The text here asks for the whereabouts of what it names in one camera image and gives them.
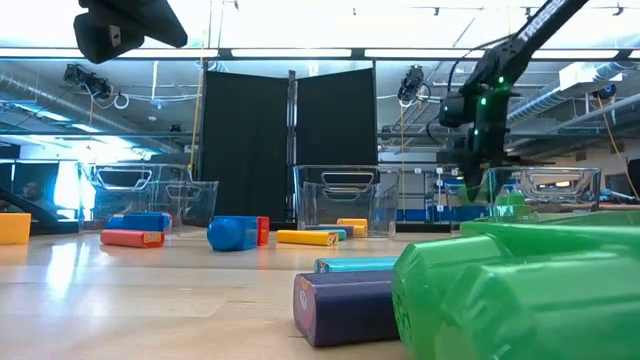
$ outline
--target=orange block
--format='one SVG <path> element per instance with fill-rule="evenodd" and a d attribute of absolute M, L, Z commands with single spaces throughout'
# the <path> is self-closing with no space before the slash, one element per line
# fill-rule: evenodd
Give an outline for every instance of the orange block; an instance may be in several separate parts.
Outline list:
<path fill-rule="evenodd" d="M 353 237 L 367 237 L 369 232 L 366 226 L 353 225 Z"/>
<path fill-rule="evenodd" d="M 156 248 L 164 246 L 164 233 L 155 231 L 104 230 L 100 235 L 100 241 L 105 245 Z"/>
<path fill-rule="evenodd" d="M 335 246 L 339 236 L 334 232 L 279 230 L 276 240 L 288 244 Z"/>
<path fill-rule="evenodd" d="M 31 214 L 0 214 L 0 245 L 25 245 L 31 233 Z"/>
<path fill-rule="evenodd" d="M 369 221 L 367 219 L 347 219 L 341 218 L 338 219 L 338 224 L 340 225 L 353 225 L 353 236 L 354 237 L 367 237 L 368 229 L 369 229 Z M 359 231 L 357 226 L 362 226 L 364 228 L 364 232 Z"/>

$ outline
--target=air duct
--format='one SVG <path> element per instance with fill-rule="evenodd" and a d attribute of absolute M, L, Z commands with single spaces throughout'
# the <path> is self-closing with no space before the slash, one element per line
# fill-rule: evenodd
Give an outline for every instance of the air duct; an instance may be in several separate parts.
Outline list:
<path fill-rule="evenodd" d="M 623 71 L 633 68 L 633 62 L 611 62 L 599 66 L 574 63 L 561 71 L 561 80 L 551 83 L 535 95 L 514 105 L 507 116 L 507 122 L 530 119 L 553 109 L 571 97 L 581 97 L 586 93 L 598 91 L 614 83 L 611 79 Z M 565 77 L 571 79 L 563 81 L 563 72 Z"/>
<path fill-rule="evenodd" d="M 74 101 L 73 94 L 65 94 L 66 90 L 56 88 L 42 81 L 35 72 L 15 66 L 3 65 L 0 69 L 0 93 L 13 99 L 34 99 L 36 104 L 47 111 L 62 115 L 69 119 L 89 119 L 90 103 Z M 94 107 L 93 123 L 105 131 L 143 132 L 143 130 L 121 116 L 108 110 Z M 154 139 L 136 139 L 141 146 L 163 153 L 178 153 L 182 149 L 175 144 L 167 144 Z"/>

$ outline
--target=black partition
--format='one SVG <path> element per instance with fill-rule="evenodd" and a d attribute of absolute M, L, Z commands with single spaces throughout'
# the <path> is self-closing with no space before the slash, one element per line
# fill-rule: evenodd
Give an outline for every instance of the black partition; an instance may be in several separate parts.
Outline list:
<path fill-rule="evenodd" d="M 199 178 L 220 181 L 217 215 L 285 221 L 287 79 L 208 72 Z"/>
<path fill-rule="evenodd" d="M 296 164 L 377 165 L 373 69 L 298 80 Z"/>

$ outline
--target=white label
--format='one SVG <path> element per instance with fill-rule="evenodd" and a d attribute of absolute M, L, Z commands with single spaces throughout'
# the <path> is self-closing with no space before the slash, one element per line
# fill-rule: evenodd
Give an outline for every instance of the white label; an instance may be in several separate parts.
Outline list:
<path fill-rule="evenodd" d="M 300 290 L 300 306 L 307 311 L 307 294 L 303 290 Z"/>
<path fill-rule="evenodd" d="M 525 42 L 529 41 L 529 39 L 533 35 L 535 35 L 535 33 L 542 27 L 542 25 L 544 25 L 566 1 L 567 0 L 553 0 L 551 3 L 549 3 L 535 15 L 533 21 L 529 24 L 529 26 L 527 26 L 520 33 L 520 35 L 518 35 L 518 39 Z"/>

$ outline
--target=person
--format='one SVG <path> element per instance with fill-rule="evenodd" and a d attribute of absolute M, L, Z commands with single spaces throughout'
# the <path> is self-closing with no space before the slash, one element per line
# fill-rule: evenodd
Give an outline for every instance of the person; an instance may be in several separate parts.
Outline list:
<path fill-rule="evenodd" d="M 50 214 L 56 215 L 58 212 L 58 208 L 54 204 L 44 199 L 44 191 L 42 190 L 42 186 L 40 186 L 40 184 L 35 181 L 27 183 L 27 185 L 22 188 L 22 198 L 33 203 L 34 205 L 39 206 Z M 5 201 L 3 201 L 0 206 L 4 207 L 6 212 L 22 212 L 22 210 L 17 206 L 10 205 Z"/>

